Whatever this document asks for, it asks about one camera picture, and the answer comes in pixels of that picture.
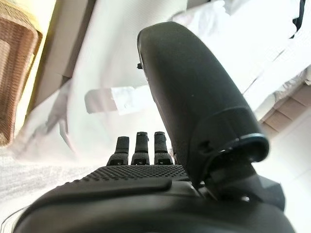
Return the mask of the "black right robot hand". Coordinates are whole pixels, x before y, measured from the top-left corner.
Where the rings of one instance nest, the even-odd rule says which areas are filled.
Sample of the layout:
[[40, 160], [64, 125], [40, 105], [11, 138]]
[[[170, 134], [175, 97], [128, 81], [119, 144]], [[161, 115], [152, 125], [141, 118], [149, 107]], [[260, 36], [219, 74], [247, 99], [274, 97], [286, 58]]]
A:
[[141, 30], [140, 63], [165, 132], [121, 136], [106, 166], [47, 192], [15, 233], [292, 233], [279, 183], [256, 173], [269, 142], [228, 73], [175, 22]]

